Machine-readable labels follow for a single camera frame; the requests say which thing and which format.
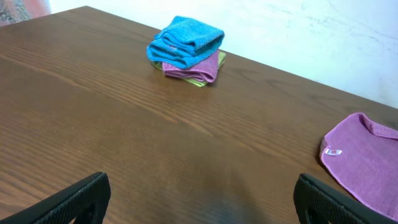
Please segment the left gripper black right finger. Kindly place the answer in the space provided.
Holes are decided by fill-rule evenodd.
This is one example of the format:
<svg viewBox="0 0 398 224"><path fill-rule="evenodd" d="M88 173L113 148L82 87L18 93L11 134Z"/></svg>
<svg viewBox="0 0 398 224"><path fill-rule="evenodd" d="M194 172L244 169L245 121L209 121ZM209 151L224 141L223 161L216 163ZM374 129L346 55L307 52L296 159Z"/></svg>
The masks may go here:
<svg viewBox="0 0 398 224"><path fill-rule="evenodd" d="M293 198L300 223L397 224L309 174L299 175Z"/></svg>

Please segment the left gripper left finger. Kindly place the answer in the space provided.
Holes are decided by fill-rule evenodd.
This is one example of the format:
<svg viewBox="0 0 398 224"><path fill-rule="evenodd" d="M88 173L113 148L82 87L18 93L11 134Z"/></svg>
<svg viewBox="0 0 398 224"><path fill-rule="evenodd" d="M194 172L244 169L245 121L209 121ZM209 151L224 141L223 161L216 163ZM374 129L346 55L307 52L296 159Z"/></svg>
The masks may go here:
<svg viewBox="0 0 398 224"><path fill-rule="evenodd" d="M105 172L96 172L75 184L1 220L1 224L102 224L111 198Z"/></svg>

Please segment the purple microfiber cloth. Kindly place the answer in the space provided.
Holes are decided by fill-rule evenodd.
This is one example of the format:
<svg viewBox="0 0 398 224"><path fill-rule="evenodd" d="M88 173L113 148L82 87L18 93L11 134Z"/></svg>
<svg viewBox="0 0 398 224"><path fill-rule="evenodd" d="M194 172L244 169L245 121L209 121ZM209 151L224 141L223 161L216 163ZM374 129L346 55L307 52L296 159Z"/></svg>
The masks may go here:
<svg viewBox="0 0 398 224"><path fill-rule="evenodd" d="M320 160L355 199L397 220L397 131L353 113L322 140Z"/></svg>

